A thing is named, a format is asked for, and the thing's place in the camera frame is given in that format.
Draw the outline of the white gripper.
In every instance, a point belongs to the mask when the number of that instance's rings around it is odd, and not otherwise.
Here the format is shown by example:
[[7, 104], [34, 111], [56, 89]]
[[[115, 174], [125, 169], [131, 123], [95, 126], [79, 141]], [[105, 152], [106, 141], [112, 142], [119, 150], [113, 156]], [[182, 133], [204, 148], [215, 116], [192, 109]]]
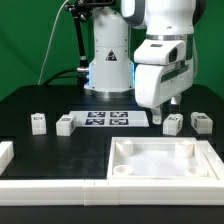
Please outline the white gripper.
[[135, 99], [139, 106], [152, 108], [152, 122], [162, 123], [162, 106], [178, 113], [183, 91], [193, 83], [193, 59], [187, 59], [184, 40], [145, 39], [134, 52]]

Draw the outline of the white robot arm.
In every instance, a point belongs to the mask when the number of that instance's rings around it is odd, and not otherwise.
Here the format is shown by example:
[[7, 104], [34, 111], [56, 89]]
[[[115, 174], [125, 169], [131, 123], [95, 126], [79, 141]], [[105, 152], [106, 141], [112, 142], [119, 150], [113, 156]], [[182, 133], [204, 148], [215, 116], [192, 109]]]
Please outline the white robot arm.
[[119, 13], [94, 9], [85, 91], [103, 98], [133, 92], [160, 124], [163, 103], [179, 104], [197, 74], [194, 26], [205, 8], [206, 0], [121, 0]]

